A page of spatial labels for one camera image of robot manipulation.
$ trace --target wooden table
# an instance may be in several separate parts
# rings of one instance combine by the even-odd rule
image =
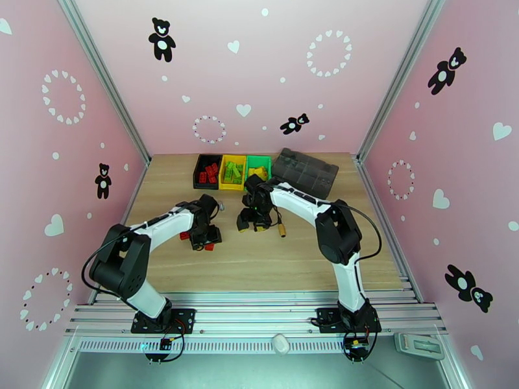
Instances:
[[[348,154],[312,154],[339,166],[328,200],[341,198],[376,216],[355,165]],[[287,237],[277,228],[254,233],[236,229],[242,210],[240,191],[206,191],[193,188],[197,155],[155,155],[145,175],[127,224],[137,224],[170,210],[176,203],[198,199],[203,193],[221,200],[225,210],[213,220],[223,242],[214,251],[193,251],[189,241],[173,237],[152,252],[147,278],[160,292],[336,290],[331,264],[317,246],[315,229],[296,215],[280,210]],[[370,224],[356,215],[361,228],[361,255],[377,248]],[[385,241],[379,256],[361,262],[364,288],[400,289],[393,258]]]

